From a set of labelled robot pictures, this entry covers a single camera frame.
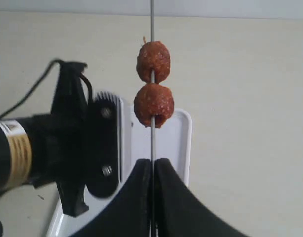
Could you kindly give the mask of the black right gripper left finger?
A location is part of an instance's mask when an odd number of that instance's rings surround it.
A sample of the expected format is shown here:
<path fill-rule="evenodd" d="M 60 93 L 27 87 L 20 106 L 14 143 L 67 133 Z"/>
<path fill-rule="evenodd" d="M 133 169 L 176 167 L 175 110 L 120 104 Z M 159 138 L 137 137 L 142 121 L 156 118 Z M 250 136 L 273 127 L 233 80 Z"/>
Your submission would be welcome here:
<path fill-rule="evenodd" d="M 82 227 L 76 237 L 149 236 L 149 184 L 151 161 L 139 159 L 125 184 L 112 201 Z"/>

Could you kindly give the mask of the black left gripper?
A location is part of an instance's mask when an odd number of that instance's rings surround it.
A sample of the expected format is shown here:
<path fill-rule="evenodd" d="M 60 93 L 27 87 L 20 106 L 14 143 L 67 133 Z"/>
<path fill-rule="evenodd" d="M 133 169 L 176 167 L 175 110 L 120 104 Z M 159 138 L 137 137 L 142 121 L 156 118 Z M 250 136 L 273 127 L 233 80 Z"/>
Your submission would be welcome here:
<path fill-rule="evenodd" d="M 82 139 L 92 87 L 83 75 L 86 63 L 63 60 L 52 60 L 36 84 L 45 79 L 55 64 L 60 69 L 50 113 L 29 119 L 37 168 L 30 184 L 37 189 L 55 183 L 63 213 L 78 217 L 89 210 L 84 201 Z"/>

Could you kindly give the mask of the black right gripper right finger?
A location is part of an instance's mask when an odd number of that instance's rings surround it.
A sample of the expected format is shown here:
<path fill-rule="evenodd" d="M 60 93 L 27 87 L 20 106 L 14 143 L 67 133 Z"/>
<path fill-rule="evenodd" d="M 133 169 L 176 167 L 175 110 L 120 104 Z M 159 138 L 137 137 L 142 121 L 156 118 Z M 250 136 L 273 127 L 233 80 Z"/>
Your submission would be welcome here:
<path fill-rule="evenodd" d="M 206 208 L 186 187 L 171 162 L 155 162 L 156 221 L 160 237 L 244 237 Z"/>

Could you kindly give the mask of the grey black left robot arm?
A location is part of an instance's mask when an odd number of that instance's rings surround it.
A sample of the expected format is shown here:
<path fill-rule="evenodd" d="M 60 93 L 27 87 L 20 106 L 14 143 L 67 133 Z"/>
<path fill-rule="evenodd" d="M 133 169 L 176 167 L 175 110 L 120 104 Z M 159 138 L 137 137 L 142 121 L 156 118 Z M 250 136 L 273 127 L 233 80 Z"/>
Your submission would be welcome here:
<path fill-rule="evenodd" d="M 59 59 L 59 78 L 50 112 L 24 118 L 0 115 L 0 191 L 25 184 L 55 183 L 62 211 L 71 217 L 87 212 L 84 201 L 83 128 L 91 90 L 84 62 Z"/>

